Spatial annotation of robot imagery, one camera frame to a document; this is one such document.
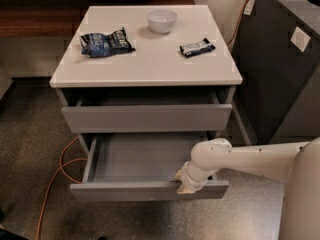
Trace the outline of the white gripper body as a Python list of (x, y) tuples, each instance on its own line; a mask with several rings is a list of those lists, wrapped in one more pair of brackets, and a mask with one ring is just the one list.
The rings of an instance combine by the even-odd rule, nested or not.
[(208, 182), (208, 178), (214, 174), (213, 169), (202, 169), (191, 161), (186, 162), (180, 170), (182, 172), (181, 184), (193, 190), (194, 193), (200, 191)]

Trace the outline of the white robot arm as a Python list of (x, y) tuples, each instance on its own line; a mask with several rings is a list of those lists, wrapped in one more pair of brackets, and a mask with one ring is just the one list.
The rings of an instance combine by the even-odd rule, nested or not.
[(176, 173), (179, 194), (194, 194), (220, 169), (285, 183), (279, 240), (320, 239), (320, 138), (309, 142), (234, 147), (224, 138), (202, 141)]

